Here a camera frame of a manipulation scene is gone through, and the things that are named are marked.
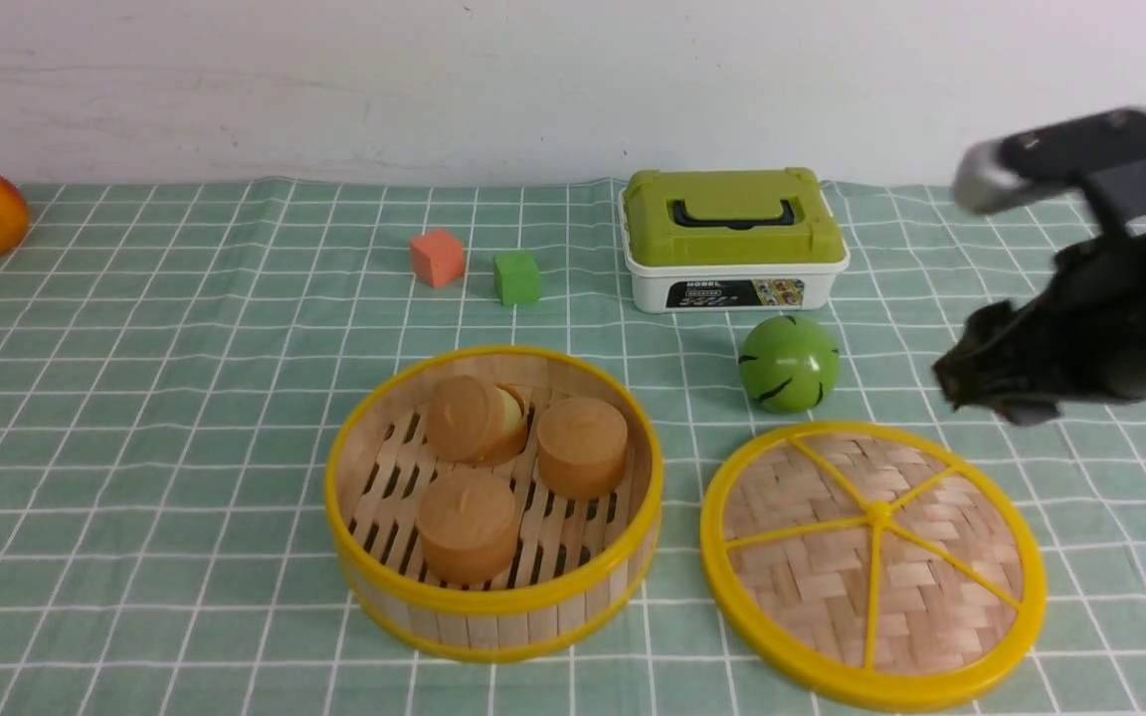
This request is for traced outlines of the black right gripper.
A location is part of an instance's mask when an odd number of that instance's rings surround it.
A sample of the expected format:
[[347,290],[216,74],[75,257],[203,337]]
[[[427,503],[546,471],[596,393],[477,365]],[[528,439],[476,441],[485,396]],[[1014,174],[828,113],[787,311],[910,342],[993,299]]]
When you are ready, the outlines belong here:
[[951,411],[983,407],[1019,428],[1059,419],[1060,402],[1143,402],[1146,235],[1063,250],[1041,294],[975,310],[932,372]]

